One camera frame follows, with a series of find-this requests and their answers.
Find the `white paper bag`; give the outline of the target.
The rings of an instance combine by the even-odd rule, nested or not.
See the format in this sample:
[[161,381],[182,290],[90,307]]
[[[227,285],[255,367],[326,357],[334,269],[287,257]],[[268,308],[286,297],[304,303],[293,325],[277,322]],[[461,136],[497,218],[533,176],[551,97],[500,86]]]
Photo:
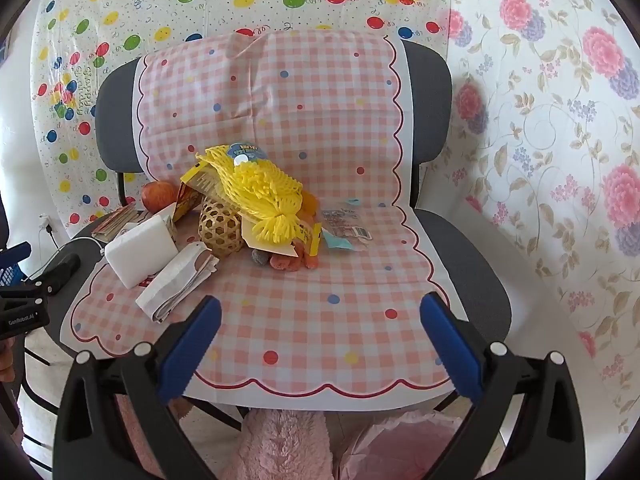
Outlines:
[[186,296],[216,272],[218,258],[202,242],[184,246],[136,299],[154,323],[162,324]]

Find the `white foam block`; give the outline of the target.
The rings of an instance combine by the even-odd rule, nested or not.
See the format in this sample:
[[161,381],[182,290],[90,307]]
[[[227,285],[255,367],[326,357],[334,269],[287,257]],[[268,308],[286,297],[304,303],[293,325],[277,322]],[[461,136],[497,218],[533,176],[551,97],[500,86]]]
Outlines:
[[126,287],[132,289],[148,276],[163,270],[178,255],[178,249],[160,216],[153,216],[115,237],[104,249],[104,257]]

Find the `woven bamboo ball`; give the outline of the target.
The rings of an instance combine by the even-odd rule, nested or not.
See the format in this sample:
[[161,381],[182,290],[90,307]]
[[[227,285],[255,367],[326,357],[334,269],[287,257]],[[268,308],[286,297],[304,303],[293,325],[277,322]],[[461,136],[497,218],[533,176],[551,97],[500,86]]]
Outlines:
[[222,200],[206,198],[198,219],[198,236],[218,259],[239,252],[245,245],[242,219],[234,207]]

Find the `clear plastic snack wrapper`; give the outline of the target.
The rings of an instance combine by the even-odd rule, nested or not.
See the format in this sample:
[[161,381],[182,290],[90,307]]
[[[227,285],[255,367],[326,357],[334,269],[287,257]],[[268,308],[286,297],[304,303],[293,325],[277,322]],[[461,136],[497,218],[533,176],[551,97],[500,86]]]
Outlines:
[[373,242],[360,216],[359,198],[326,200],[320,205],[321,233],[329,250],[365,252]]

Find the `orange knit glove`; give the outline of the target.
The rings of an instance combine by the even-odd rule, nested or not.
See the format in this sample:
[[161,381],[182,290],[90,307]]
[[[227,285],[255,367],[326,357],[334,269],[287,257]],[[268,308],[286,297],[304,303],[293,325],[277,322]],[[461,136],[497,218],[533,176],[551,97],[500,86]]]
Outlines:
[[273,270],[284,272],[296,272],[302,266],[308,270],[318,268],[318,252],[320,245],[321,224],[317,219],[319,202],[309,192],[302,191],[302,206],[297,213],[301,226],[309,229],[309,238],[306,242],[296,238],[293,240],[295,256],[273,254],[258,248],[253,248],[252,260],[258,266],[271,266]]

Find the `yellow snack packet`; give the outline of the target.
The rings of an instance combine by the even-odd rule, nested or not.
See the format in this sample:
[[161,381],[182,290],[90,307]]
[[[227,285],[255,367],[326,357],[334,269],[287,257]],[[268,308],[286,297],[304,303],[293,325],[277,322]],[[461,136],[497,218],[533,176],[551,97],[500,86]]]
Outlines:
[[203,200],[216,200],[218,183],[216,169],[207,162],[198,162],[189,169],[180,178],[172,222],[179,222],[188,212],[201,205]]

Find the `pink gingham chair cover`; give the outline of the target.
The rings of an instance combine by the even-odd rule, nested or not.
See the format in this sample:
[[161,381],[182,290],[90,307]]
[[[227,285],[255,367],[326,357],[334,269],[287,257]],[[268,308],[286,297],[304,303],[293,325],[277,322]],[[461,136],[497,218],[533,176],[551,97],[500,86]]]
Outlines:
[[221,326],[186,389],[250,408],[373,411],[450,389],[419,307],[438,292],[462,308],[411,207],[416,138],[440,143],[432,110],[451,78],[429,48],[354,32],[227,35],[145,55],[131,77],[132,137],[155,180],[177,180],[196,156],[238,141],[261,148],[322,206],[352,205],[370,240],[321,248],[314,270],[276,271],[248,252],[219,263],[171,313],[206,295]]

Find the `pink fuzzy trouser leg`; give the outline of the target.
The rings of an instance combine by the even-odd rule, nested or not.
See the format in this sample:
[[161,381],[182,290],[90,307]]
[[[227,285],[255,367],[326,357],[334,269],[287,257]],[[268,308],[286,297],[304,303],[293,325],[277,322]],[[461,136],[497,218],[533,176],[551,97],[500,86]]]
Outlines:
[[223,479],[333,479],[322,412],[251,410]]

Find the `balloon birthday backdrop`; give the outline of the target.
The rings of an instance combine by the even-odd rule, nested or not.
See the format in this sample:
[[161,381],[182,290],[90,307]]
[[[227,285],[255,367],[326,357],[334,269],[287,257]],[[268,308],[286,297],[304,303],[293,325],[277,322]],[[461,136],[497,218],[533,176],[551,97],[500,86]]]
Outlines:
[[96,98],[116,68],[208,36],[378,30],[440,53],[472,38],[452,0],[41,0],[32,40],[32,118],[44,178],[67,234],[118,207],[96,147]]

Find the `floral wall cloth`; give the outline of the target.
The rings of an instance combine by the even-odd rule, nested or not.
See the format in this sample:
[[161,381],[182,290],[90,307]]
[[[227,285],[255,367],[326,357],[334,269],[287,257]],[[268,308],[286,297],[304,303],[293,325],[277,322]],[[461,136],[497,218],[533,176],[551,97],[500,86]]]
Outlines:
[[639,48],[610,0],[451,0],[442,174],[525,259],[639,417]]

